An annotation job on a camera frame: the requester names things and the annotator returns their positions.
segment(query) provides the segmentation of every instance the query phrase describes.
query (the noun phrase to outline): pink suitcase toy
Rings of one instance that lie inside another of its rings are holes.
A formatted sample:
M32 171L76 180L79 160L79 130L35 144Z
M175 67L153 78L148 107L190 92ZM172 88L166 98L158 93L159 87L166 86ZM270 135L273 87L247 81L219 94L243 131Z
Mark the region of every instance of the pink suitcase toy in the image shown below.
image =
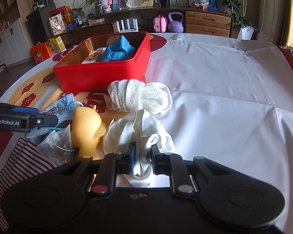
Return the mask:
M167 19L158 14L156 18L153 19L153 28L155 32L166 32Z

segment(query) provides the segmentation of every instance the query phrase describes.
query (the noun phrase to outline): red box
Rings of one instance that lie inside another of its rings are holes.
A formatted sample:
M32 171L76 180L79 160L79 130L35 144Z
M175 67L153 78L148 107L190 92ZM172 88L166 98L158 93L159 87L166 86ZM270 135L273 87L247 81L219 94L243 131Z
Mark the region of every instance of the red box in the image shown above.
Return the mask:
M52 57L52 54L48 48L48 43L46 42L42 44L38 42L36 46L31 48L31 53L35 62L41 62Z
M114 43L123 35L136 49L133 58L81 64L93 51ZM147 32L128 32L86 39L54 65L64 92L107 92L111 82L123 79L142 80L151 55Z
M56 9L50 11L49 13L50 13L50 16L52 16L52 17L61 13L64 16L65 21L67 23L69 23L73 20L72 15L70 13L69 6L62 6L62 7L56 8Z

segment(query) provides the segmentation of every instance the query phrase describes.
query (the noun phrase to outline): mask ear loop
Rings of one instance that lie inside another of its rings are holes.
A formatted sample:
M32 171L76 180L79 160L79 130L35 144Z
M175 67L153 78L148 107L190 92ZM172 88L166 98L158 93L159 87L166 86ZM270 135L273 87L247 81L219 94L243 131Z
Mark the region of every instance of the mask ear loop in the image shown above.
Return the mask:
M72 103L70 103L70 105L69 105L69 112L74 112L75 111L75 109L76 109L76 107L77 106L75 106L76 104L78 104L78 105L81 105L81 106L84 106L81 102L79 102L79 101L73 101ZM53 130L55 130L55 131L60 131L60 130L62 130L61 128L58 128L57 126L58 125L60 125L60 122L54 127L54 128L50 128L50 127L47 127L47 129L51 129L51 131L53 131Z
M81 102L79 102L79 101L73 101L70 105L69 105L69 112L74 112L75 111L75 109L76 109L76 107L77 106L75 106L76 104L78 104L78 105L81 105L81 106L84 106Z

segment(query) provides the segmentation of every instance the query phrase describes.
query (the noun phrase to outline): red tin box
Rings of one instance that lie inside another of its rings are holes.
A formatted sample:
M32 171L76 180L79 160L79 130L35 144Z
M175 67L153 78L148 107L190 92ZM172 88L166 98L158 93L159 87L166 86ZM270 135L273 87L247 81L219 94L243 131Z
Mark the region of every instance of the red tin box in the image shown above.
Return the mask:
M114 43L123 35L136 49L133 58L82 64L97 48ZM107 92L111 82L122 79L142 80L151 55L147 32L128 32L86 39L54 65L64 92Z

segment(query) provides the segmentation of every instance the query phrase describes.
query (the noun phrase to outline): white bedsheet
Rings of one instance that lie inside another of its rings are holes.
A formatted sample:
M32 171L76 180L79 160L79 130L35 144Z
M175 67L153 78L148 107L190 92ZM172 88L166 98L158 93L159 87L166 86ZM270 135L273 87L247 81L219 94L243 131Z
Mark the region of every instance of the white bedsheet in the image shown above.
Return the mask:
M151 53L145 77L171 90L172 108L155 116L176 153L186 160L204 156L277 187L286 200L277 226L293 234L293 72L283 54L265 42L158 35L167 43ZM54 64L47 62L38 66ZM168 177L151 184L163 186Z

